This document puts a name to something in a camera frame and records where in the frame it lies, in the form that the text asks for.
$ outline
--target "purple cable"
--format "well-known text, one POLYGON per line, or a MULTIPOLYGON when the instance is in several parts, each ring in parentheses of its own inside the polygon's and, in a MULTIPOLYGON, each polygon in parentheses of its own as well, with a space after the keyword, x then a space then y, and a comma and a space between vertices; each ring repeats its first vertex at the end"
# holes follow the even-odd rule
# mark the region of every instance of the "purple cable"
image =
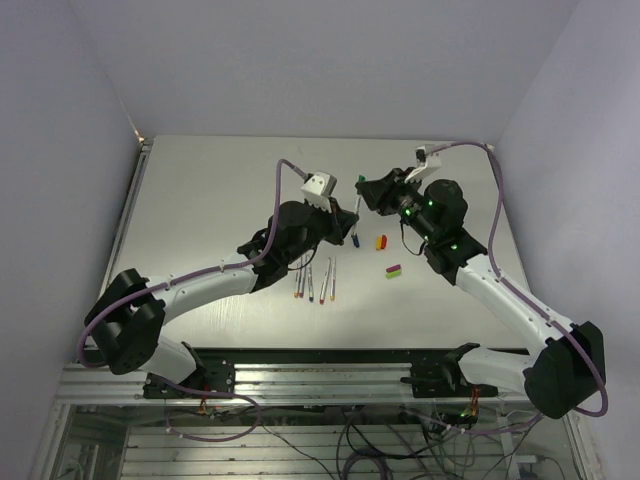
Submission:
POLYGON ((593 361, 587 354, 587 352, 582 348, 582 346, 578 343, 578 341, 569 333, 564 327, 562 327, 558 322, 553 321, 549 314, 545 312, 536 302, 530 299, 525 293, 521 292, 515 285, 513 285, 509 280, 502 277, 502 272, 498 268, 498 264, 495 259, 495 255, 493 253, 493 241, 495 239, 496 230, 498 228, 498 220, 500 220, 500 213, 502 211, 502 204, 504 200, 504 179, 502 177, 502 168, 500 167, 500 163, 496 158, 495 153, 487 147, 484 143, 480 142, 452 142, 445 145, 439 145, 433 149, 431 149, 427 155, 438 153, 443 150, 447 150, 451 147, 457 147, 459 145, 470 145, 474 147, 479 147, 483 149, 487 157, 489 158, 489 162, 493 167, 493 171, 496 177, 496 183, 498 185, 498 205, 496 206, 496 213, 493 217, 493 223, 491 224, 491 230, 489 232, 489 241, 487 242, 487 251, 489 253, 489 263, 491 263, 491 268, 493 269, 493 273, 500 280, 500 282, 507 287, 511 292, 518 297, 522 302, 531 307, 538 315, 544 318, 547 322, 549 322, 553 327, 555 327, 564 337, 571 343, 571 345, 576 349, 582 360, 586 363, 591 375, 596 381, 598 385, 598 390, 600 391, 600 396, 602 397, 602 406, 600 410, 597 412, 590 412, 580 407, 576 407, 574 410, 578 413, 582 413, 583 415, 587 415, 589 417, 602 417, 609 410, 609 394, 607 393, 606 386, 604 384, 604 380, 602 376, 600 376, 600 372, 594 365, 593 361))
POLYGON ((232 435, 230 437, 224 437, 224 438, 205 438, 205 437, 198 437, 197 435, 190 435, 188 433, 182 433, 171 426, 172 412, 168 412, 167 416, 165 417, 165 424, 167 425, 167 430, 169 433, 178 435, 180 438, 187 438, 189 440, 195 440, 197 442, 208 442, 208 443, 230 442, 231 440, 236 440, 238 438, 244 437, 245 435, 249 435, 256 428, 258 428, 258 426, 260 425, 260 422, 262 422, 262 412, 260 411, 260 405, 258 405, 258 402, 256 402, 251 397, 247 397, 246 395, 240 395, 237 393, 208 392, 206 390, 195 390, 193 388, 187 388, 187 387, 183 387, 182 385, 178 385, 177 383, 174 383, 171 380, 161 377, 159 375, 157 377, 160 380, 162 380, 164 383, 169 385, 170 387, 175 388, 176 390, 181 390, 185 393, 189 393, 191 395, 198 395, 201 397, 209 397, 209 398, 229 398, 229 399, 236 398, 236 399, 244 400, 245 402, 249 402, 254 407, 256 407, 256 420, 255 422, 253 422, 253 425, 251 425, 244 432, 238 433, 236 435, 232 435))

